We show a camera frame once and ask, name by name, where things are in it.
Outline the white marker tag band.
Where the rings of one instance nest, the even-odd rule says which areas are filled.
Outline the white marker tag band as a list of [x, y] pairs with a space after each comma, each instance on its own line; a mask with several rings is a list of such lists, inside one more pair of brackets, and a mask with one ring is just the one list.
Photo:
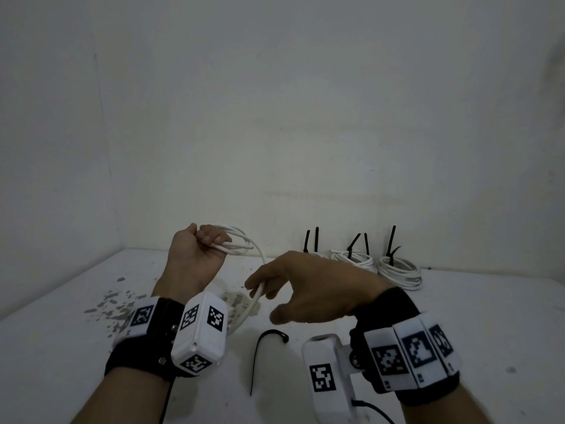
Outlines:
[[149, 329], [159, 296], [145, 297], [136, 302], [133, 311], [128, 316], [125, 325], [114, 339], [113, 345], [117, 345], [126, 339], [145, 336]]
[[386, 392], [423, 389], [461, 369], [462, 361], [429, 312], [364, 333]]

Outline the person's right hand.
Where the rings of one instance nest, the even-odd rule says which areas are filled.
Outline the person's right hand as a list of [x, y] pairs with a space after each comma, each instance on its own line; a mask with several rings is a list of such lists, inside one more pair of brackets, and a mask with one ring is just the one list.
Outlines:
[[260, 266], [244, 286], [252, 298], [263, 286], [260, 295], [274, 299], [287, 283], [293, 291], [288, 302], [305, 307], [307, 323], [352, 315], [392, 287], [374, 272], [297, 251], [288, 251]]

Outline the person's left hand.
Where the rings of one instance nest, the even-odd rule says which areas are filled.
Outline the person's left hand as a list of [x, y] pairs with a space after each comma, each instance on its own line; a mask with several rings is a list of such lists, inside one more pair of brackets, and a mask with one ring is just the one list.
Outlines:
[[216, 277], [227, 256], [217, 247], [232, 242], [232, 238], [222, 228], [210, 224], [198, 226], [196, 236], [185, 230], [173, 236], [163, 278], [175, 286], [204, 289]]

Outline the white right marker tag band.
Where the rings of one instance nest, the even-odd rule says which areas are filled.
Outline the white right marker tag band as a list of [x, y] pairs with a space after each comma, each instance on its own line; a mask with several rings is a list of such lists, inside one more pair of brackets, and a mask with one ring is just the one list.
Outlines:
[[386, 392], [423, 389], [461, 369], [462, 361], [429, 312], [364, 333]]

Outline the person's right forearm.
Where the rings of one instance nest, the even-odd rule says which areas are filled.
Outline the person's right forearm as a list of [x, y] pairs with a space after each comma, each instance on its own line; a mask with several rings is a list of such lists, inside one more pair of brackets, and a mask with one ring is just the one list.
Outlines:
[[462, 385], [442, 399], [419, 406], [401, 405], [406, 424], [493, 424]]

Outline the white left marker tag band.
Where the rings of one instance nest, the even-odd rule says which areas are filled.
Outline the white left marker tag band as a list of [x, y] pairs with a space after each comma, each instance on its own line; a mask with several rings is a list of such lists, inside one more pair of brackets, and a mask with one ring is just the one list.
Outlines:
[[136, 302], [133, 311], [128, 316], [125, 325], [114, 339], [113, 345], [117, 345], [126, 339], [145, 336], [149, 329], [159, 296], [145, 297]]

